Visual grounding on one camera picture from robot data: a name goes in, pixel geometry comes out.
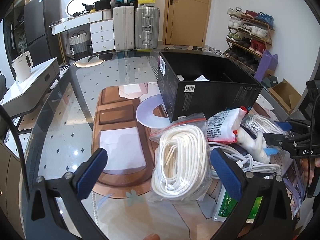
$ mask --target screw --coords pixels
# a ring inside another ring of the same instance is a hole
[[[36,178],[36,182],[40,183],[41,181],[43,181],[44,177],[43,176],[39,176]]]
[[[282,178],[281,178],[281,176],[279,176],[279,175],[276,175],[276,181],[278,181],[278,182],[281,182],[281,181],[282,181]]]
[[[245,173],[245,176],[246,176],[248,179],[252,179],[254,175],[253,175],[252,172],[247,171],[247,172]]]
[[[73,172],[66,172],[65,174],[64,174],[64,177],[66,178],[66,179],[71,179],[72,177],[73,177]]]

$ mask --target white kettle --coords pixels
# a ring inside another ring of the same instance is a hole
[[[12,67],[17,75],[17,80],[19,83],[24,82],[28,77],[31,76],[31,68],[33,67],[33,62],[29,51],[21,54],[12,62]]]

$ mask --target kettle handle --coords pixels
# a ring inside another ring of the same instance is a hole
[[[30,63],[29,68],[31,69],[33,67],[33,62],[32,62],[32,58],[30,55],[30,51],[26,51],[24,54],[26,55],[26,61],[27,61],[28,65]]]

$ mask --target white cable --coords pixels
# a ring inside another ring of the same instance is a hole
[[[153,191],[168,199],[184,199],[196,192],[208,171],[207,140],[197,126],[173,127],[162,134],[156,160]]]
[[[221,150],[226,154],[226,156],[237,162],[237,164],[242,167],[243,172],[261,172],[261,173],[274,173],[280,166],[278,164],[264,164],[257,161],[254,161],[250,154],[243,156],[236,149],[232,148],[229,145],[225,145],[217,142],[209,142],[210,145],[215,145],[210,147],[210,151],[215,148],[221,148]],[[219,179],[215,169],[211,166],[211,174],[213,179]]]
[[[250,130],[254,131],[256,135],[258,132],[287,134],[279,126],[259,114],[247,116],[247,118],[244,119],[243,124],[245,124]]]

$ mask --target door frame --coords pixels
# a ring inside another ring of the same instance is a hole
[[[210,16],[210,9],[211,9],[212,0],[209,0],[208,3],[208,11],[207,11],[207,20],[204,28],[204,36],[201,46],[204,46],[205,37],[207,36],[207,29],[209,24],[209,16]],[[163,33],[162,33],[162,40],[163,44],[166,45],[166,35],[167,35],[167,22],[168,22],[168,10],[169,10],[169,0],[165,0],[164,5],[164,20],[163,20]]]

